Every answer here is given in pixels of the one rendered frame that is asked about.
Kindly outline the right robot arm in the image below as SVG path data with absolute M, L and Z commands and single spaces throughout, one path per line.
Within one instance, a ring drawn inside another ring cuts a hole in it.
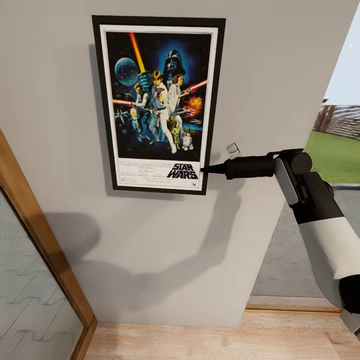
M 303 148 L 243 156 L 237 141 L 226 149 L 233 154 L 227 161 L 200 171 L 226 174 L 227 180 L 275 175 L 293 210 L 320 291 L 360 323 L 360 238 L 334 199 L 332 186 L 311 171 L 311 156 Z

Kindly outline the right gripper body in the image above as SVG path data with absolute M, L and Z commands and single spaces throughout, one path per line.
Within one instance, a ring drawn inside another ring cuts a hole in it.
M 234 157 L 226 161 L 226 179 L 256 178 L 258 164 L 256 156 Z

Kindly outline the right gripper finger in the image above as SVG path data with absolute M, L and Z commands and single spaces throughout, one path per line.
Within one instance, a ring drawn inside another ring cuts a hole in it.
M 226 174 L 226 161 L 223 164 L 201 168 L 200 171 L 204 173 Z

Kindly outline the poster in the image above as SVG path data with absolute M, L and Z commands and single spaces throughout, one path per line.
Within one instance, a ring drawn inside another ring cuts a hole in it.
M 206 196 L 226 17 L 92 24 L 113 189 Z

